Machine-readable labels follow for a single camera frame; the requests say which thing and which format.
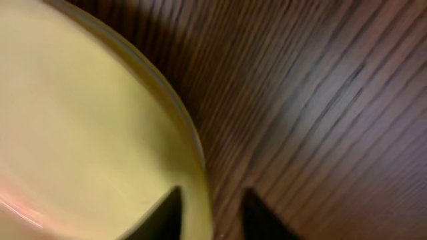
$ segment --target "wooden floor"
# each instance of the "wooden floor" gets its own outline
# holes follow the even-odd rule
[[[307,239],[427,238],[427,1],[80,0],[199,131],[215,239],[242,189]]]

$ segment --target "dark wood grain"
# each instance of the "dark wood grain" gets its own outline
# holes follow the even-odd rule
[[[254,187],[308,239],[427,238],[427,1],[72,1],[168,78],[216,239]]]

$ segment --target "cream surface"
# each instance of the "cream surface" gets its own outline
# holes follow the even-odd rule
[[[116,239],[181,185],[183,238],[208,238],[191,143],[113,53],[35,0],[0,0],[0,32],[0,217]]]

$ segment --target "yellow round object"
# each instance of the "yellow round object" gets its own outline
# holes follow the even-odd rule
[[[0,239],[117,239],[174,186],[210,239],[203,153],[161,73],[62,2],[0,0]]]

